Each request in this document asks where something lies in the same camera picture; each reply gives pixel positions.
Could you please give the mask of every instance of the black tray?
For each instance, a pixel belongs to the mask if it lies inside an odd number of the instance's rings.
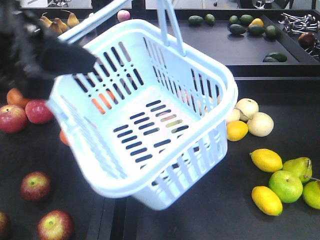
[[[280,216],[262,213],[251,199],[255,186],[267,186],[270,173],[259,170],[249,153],[269,148],[284,161],[307,156],[320,176],[319,81],[241,80],[239,98],[255,99],[274,120],[266,137],[248,133],[228,142],[226,157],[172,206],[163,211],[134,198],[123,203],[123,240],[301,240],[320,235],[319,210],[302,198],[283,205]]]
[[[157,12],[154,9],[140,9],[134,5],[131,9],[133,18],[146,19],[158,25]],[[56,8],[32,9],[38,16],[48,12],[49,18],[59,17],[62,12]],[[92,9],[71,9],[77,16],[85,18]],[[235,78],[268,77],[282,79],[292,78],[317,78],[320,62],[311,57],[298,44],[296,37],[290,37],[283,31],[277,40],[268,40],[265,35],[252,37],[248,33],[243,36],[232,36],[228,31],[228,20],[230,16],[240,17],[250,14],[254,18],[262,18],[265,25],[276,25],[281,13],[289,13],[294,16],[311,14],[320,20],[317,10],[288,10],[288,9],[175,9],[183,41],[199,51],[225,64],[233,73]],[[214,26],[203,23],[200,27],[190,27],[188,17],[198,15],[204,17],[213,14],[216,18]],[[108,22],[108,26],[117,23],[114,18]],[[283,52],[288,56],[286,62],[262,62],[266,54],[270,52]]]
[[[0,106],[4,104],[5,94],[0,93]],[[12,221],[10,240],[38,240],[38,221],[56,209],[72,215],[72,240],[111,236],[115,200],[91,189],[70,148],[59,140],[59,132],[56,121],[30,123],[16,134],[0,132],[0,211],[7,212]],[[52,194],[43,202],[28,202],[20,195],[21,180],[33,171],[44,171],[52,178]]]

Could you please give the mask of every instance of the pear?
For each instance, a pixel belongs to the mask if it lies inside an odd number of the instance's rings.
[[[50,27],[50,25],[51,25],[51,23],[50,24],[48,24],[48,22],[46,22],[45,20],[43,20],[43,19],[39,19],[39,21],[45,26],[45,27],[47,27],[47,28],[49,28]]]
[[[62,34],[62,30],[59,27],[58,23],[56,23],[55,21],[53,21],[49,27],[49,29],[51,29],[52,31],[56,32],[57,34]]]
[[[59,28],[63,33],[68,31],[68,25],[65,22],[63,22],[60,18],[56,17],[54,21],[59,25]]]
[[[310,207],[320,210],[320,180],[313,178],[316,181],[310,181],[303,187],[303,200]]]
[[[302,156],[284,162],[282,170],[294,173],[305,184],[312,176],[312,163],[310,158]]]
[[[44,25],[49,28],[52,24],[52,21],[49,18],[47,18],[45,14],[47,14],[47,12],[42,13],[40,19],[43,20]]]
[[[61,10],[61,11],[69,13],[69,17],[68,17],[68,20],[66,22],[69,28],[73,28],[74,26],[76,26],[76,25],[78,25],[80,23],[79,19],[76,17],[76,15],[73,12],[67,11],[67,10]]]

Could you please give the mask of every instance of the yellow lemon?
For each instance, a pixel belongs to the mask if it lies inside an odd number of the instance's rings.
[[[281,157],[270,149],[256,149],[250,153],[250,156],[254,165],[264,172],[274,173],[283,168]]]
[[[248,133],[248,125],[240,120],[229,122],[226,125],[226,136],[229,141],[236,142],[243,139]]]
[[[260,19],[260,18],[255,18],[253,19],[253,21],[249,24],[249,26],[251,25],[259,25],[261,27],[264,26],[264,22]]]
[[[255,186],[251,193],[255,205],[265,214],[278,216],[283,211],[280,198],[266,186]]]

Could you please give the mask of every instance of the yellow pear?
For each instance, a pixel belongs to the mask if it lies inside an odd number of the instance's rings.
[[[52,24],[52,21],[51,21],[49,18],[47,18],[47,17],[45,16],[45,14],[47,14],[47,12],[44,12],[44,13],[41,15],[40,19],[43,20],[43,23],[44,23],[45,26],[50,27],[51,24]]]
[[[67,11],[67,10],[61,10],[61,11],[69,13],[69,17],[66,22],[66,24],[68,25],[69,28],[73,28],[74,26],[76,26],[80,23],[79,19],[77,18],[77,16],[73,12]]]
[[[52,31],[56,32],[57,34],[62,34],[62,30],[59,27],[58,23],[56,23],[55,21],[53,21],[49,27],[49,29],[51,29]]]
[[[39,19],[39,21],[45,26],[45,27],[47,27],[47,28],[49,28],[50,27],[50,25],[51,24],[48,24],[45,20],[43,20],[43,19]]]
[[[56,17],[54,21],[58,24],[59,28],[63,33],[65,33],[68,30],[68,25],[64,23],[60,18]]]

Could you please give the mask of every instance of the light blue basket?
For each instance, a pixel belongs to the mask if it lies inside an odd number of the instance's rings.
[[[125,2],[61,39],[76,41]],[[160,28],[132,19],[96,37],[84,46],[97,57],[95,72],[58,77],[47,104],[98,194],[163,210],[226,155],[238,88],[226,66],[183,43],[170,1],[158,3]]]

